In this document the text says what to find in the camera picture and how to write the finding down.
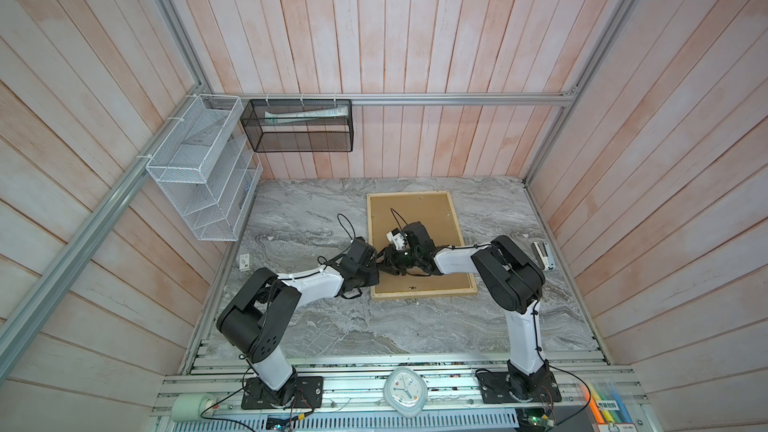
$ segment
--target green tape roll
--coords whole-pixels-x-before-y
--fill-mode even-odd
[[[203,418],[203,410],[214,404],[214,396],[210,394],[182,394],[170,409],[170,419],[173,422],[196,422]]]

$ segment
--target corkboard frame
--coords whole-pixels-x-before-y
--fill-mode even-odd
[[[448,206],[450,208],[450,214],[452,217],[452,223],[454,228],[456,229],[456,233],[458,234],[458,243],[457,244],[435,244],[435,245],[459,245],[464,246],[464,235],[462,234],[462,228],[458,224],[458,216],[456,216],[456,209],[453,207],[453,200],[451,198],[451,193],[447,190],[430,190],[430,191],[416,191],[416,192],[380,192],[375,194],[368,194],[367,196],[367,203],[368,203],[368,239],[371,244],[373,244],[373,214],[371,209],[371,199],[372,198],[384,198],[384,197],[402,197],[402,196],[445,196],[448,200]],[[377,251],[382,248],[381,245],[376,244]],[[432,281],[437,282],[440,280],[440,277],[420,277],[420,278],[414,278],[414,277],[400,277],[396,278],[398,280],[403,281],[403,290],[398,292],[377,292],[376,286],[374,285],[371,287],[371,299],[379,301],[379,300],[391,300],[391,299],[399,299],[399,298],[418,298],[418,297],[455,297],[459,295],[476,295],[478,292],[478,286],[475,281],[475,275],[474,274],[461,274],[461,276],[466,277],[466,284],[463,287],[456,288],[440,288],[439,286],[428,289],[428,290],[408,290],[408,282],[411,280],[419,280],[419,281]]]

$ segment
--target robotic arm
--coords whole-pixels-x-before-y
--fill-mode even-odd
[[[258,408],[282,407],[302,389],[302,380],[280,350],[280,340],[297,307],[321,298],[359,297],[361,287],[379,283],[379,271],[406,274],[413,267],[425,274],[479,274],[504,309],[511,345],[508,372],[501,378],[490,373],[495,375],[487,379],[494,384],[485,388],[484,400],[504,403],[513,401],[512,396],[516,401],[529,401],[539,397],[540,386],[554,382],[538,332],[544,274],[509,237],[500,235],[489,243],[469,247],[436,247],[426,228],[414,222],[401,231],[392,231],[388,238],[390,245],[378,256],[358,237],[346,251],[309,271],[275,274],[260,268],[226,306],[216,328],[243,352],[265,386],[256,394],[264,405]],[[355,290],[356,295],[347,296]],[[256,308],[257,302],[266,304],[264,313]],[[499,393],[502,389],[508,394]],[[314,395],[312,391],[302,395],[309,398]],[[554,401],[560,400],[556,388],[551,393]]]

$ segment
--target clock face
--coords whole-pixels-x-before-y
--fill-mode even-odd
[[[414,377],[414,373],[411,372],[398,372],[395,375],[394,380],[389,382],[389,395],[398,404],[408,406],[414,406],[418,403],[418,399],[424,395],[424,386],[418,377]]]

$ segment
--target black mounting plate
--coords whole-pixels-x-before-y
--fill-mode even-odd
[[[480,395],[482,395],[484,404],[516,404],[521,402],[511,394],[511,388],[509,387],[509,382],[507,382],[509,372],[506,370],[499,372],[477,372],[477,375],[486,386],[492,386],[484,389],[483,385],[480,385]],[[562,402],[563,398],[560,395],[560,388],[557,387],[557,382],[551,370],[548,370],[541,382],[542,385],[537,389],[531,402],[548,404],[550,402],[550,394],[552,395],[552,402]]]
[[[246,380],[243,394],[243,402],[240,405],[243,410],[273,409],[272,394],[259,378]],[[297,377],[295,408],[306,408],[304,399],[310,408],[319,409],[322,404],[322,377]]]

